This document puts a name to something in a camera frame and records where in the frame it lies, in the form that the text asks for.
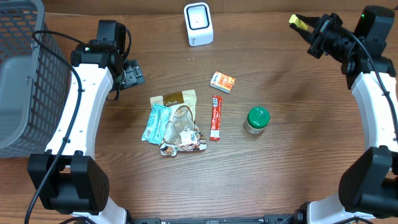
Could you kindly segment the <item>green lid jar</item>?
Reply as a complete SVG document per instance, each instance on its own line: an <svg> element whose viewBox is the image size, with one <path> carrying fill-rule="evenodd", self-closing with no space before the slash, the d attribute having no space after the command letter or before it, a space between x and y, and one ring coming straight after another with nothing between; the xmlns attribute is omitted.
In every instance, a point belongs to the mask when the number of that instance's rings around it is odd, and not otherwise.
<svg viewBox="0 0 398 224"><path fill-rule="evenodd" d="M244 121L244 127L251 134L260 134L269 124L271 116L264 107L253 107Z"/></svg>

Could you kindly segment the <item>brown snack pouch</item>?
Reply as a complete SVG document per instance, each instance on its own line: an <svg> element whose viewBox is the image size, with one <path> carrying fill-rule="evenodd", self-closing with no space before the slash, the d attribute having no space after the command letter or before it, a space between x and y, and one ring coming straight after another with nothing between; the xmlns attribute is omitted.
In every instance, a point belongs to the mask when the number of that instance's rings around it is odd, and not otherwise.
<svg viewBox="0 0 398 224"><path fill-rule="evenodd" d="M197 95L195 90L184 90L167 95L153 96L150 104L170 109L169 120L162 125L159 150L163 156L176 156L178 152L204 151L205 137L195 122Z"/></svg>

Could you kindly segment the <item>teal Kleenex tissue pack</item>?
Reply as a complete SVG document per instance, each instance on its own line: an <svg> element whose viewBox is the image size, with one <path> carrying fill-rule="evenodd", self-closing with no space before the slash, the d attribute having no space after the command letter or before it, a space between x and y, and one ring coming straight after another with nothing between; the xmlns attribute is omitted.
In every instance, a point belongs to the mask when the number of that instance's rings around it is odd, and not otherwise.
<svg viewBox="0 0 398 224"><path fill-rule="evenodd" d="M169 107L154 103L141 140L152 144L161 144L171 112Z"/></svg>

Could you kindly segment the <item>red snack stick packet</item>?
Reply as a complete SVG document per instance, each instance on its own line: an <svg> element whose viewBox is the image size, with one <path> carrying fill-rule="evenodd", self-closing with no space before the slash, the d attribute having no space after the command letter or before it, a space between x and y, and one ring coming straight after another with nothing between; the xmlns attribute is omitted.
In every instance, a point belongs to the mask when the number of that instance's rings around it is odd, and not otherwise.
<svg viewBox="0 0 398 224"><path fill-rule="evenodd" d="M223 98L221 96L213 95L212 97L212 117L211 117L211 129L210 129L210 140L220 140L220 128L221 128L221 105Z"/></svg>

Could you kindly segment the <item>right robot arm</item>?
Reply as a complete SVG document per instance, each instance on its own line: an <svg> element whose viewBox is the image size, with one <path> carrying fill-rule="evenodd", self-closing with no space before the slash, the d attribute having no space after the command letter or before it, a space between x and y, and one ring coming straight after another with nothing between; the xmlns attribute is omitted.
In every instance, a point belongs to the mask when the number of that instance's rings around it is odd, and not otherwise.
<svg viewBox="0 0 398 224"><path fill-rule="evenodd" d="M364 153L341 176L338 192L307 202L284 223L371 223L397 216L397 95L396 71L383 56L394 23L394 11L366 6L354 31L337 14L307 17L293 14L290 27L309 44L315 58L330 55L341 63L359 108Z"/></svg>

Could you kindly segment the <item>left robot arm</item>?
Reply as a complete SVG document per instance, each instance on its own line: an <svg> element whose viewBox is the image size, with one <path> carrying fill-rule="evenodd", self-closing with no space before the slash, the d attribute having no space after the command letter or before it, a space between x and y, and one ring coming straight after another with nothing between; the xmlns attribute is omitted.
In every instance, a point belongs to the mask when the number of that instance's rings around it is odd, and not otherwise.
<svg viewBox="0 0 398 224"><path fill-rule="evenodd" d="M131 33L114 20L100 20L96 38L77 42L67 62L71 71L65 107L56 131L41 154L31 154L27 171L36 192L24 218L28 223L37 200L47 210L70 215L67 223L133 223L128 210L109 196L109 179L95 162L95 140L108 94L144 83L138 63L128 60Z"/></svg>

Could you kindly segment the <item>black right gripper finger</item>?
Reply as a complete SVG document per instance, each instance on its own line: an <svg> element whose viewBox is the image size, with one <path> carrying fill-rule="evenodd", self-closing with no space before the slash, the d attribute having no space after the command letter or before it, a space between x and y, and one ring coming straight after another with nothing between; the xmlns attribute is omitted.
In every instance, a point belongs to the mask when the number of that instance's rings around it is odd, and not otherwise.
<svg viewBox="0 0 398 224"><path fill-rule="evenodd" d="M321 17L307 17L300 14L296 14L296 16L303 21L305 24L309 25L310 27L316 27L317 25L321 24L322 18Z"/></svg>
<svg viewBox="0 0 398 224"><path fill-rule="evenodd" d="M297 27L295 24L290 24L290 28L292 28L294 31L299 33L301 35L301 37L304 39L304 41L306 41L309 44L311 43L311 38L312 38L311 32L301 29L301 28Z"/></svg>

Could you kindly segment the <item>orange Kleenex tissue box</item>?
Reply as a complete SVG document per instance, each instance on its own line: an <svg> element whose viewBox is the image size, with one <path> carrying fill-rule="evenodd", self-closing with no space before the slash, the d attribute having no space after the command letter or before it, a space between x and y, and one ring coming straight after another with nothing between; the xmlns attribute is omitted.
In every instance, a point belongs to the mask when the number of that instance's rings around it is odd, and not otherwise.
<svg viewBox="0 0 398 224"><path fill-rule="evenodd" d="M230 93L234 87L235 81L236 79L229 75L225 75L221 72L215 72L210 80L210 86L225 93Z"/></svg>

